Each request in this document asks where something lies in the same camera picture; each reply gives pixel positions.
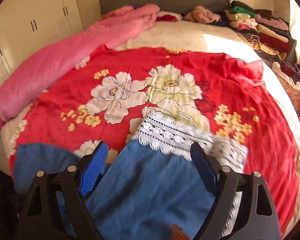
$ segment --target small yellow flower cluster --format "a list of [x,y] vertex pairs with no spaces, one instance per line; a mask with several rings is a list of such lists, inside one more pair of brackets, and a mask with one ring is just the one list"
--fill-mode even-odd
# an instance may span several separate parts
[[[243,110],[245,112],[249,111],[247,107],[244,107]],[[220,128],[216,132],[216,135],[221,136],[223,138],[230,138],[230,135],[232,134],[232,137],[235,140],[237,140],[239,143],[244,143],[244,134],[251,134],[252,126],[247,123],[241,124],[241,115],[239,115],[237,112],[233,112],[233,114],[226,114],[226,112],[229,112],[228,106],[221,104],[219,106],[219,111],[217,111],[217,114],[213,118],[218,125],[223,126],[223,129]],[[254,115],[252,119],[253,121],[255,121],[258,119],[258,117]]]
[[[71,119],[77,117],[75,119],[76,124],[82,123],[84,121],[86,125],[89,126],[91,125],[92,127],[96,127],[101,122],[100,117],[98,115],[94,116],[92,114],[88,114],[85,105],[80,105],[78,107],[78,112],[79,112],[78,114],[75,114],[74,110],[70,110],[67,114],[61,113],[60,117],[62,118],[62,121],[65,121],[68,117]],[[68,131],[72,132],[74,128],[75,128],[75,124],[71,123],[68,127]]]
[[106,76],[109,74],[109,70],[108,69],[103,69],[101,71],[98,71],[97,73],[94,74],[94,79],[100,79],[100,77],[102,76]]
[[179,54],[179,53],[187,52],[186,49],[168,49],[168,48],[165,48],[165,50],[169,53],[172,53],[172,54]]

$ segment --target black handle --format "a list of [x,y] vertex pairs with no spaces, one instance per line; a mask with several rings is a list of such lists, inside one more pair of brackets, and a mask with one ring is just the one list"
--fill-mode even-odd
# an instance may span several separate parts
[[2,56],[2,52],[1,52],[1,49],[0,49],[0,54],[1,54],[1,56]]

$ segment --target red blanket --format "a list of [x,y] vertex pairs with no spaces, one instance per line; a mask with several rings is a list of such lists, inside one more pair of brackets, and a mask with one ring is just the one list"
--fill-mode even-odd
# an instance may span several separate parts
[[[244,171],[263,174],[284,231],[298,192],[296,146],[261,80],[261,61],[247,64],[223,53],[173,54],[163,48],[100,47],[90,57],[85,67],[72,69],[37,98],[16,147],[40,142],[73,152],[86,141],[103,140],[121,151],[130,125],[147,107],[203,129],[209,128],[208,118],[212,133],[248,147]],[[11,169],[15,158],[10,157]]]

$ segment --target green garment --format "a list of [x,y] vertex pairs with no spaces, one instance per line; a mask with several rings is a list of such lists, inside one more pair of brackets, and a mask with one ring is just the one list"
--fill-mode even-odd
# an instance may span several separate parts
[[249,14],[252,18],[256,15],[255,13],[245,9],[245,8],[242,8],[240,6],[235,6],[233,7],[232,9],[229,10],[230,13],[245,13],[245,14]]

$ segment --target pink fuzzy garment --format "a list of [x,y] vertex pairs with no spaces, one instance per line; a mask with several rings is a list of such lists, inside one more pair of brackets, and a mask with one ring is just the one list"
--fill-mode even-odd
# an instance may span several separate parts
[[191,22],[199,22],[203,24],[209,24],[214,21],[221,19],[221,16],[215,13],[212,13],[210,10],[202,6],[197,6],[194,10],[187,14],[186,19]]

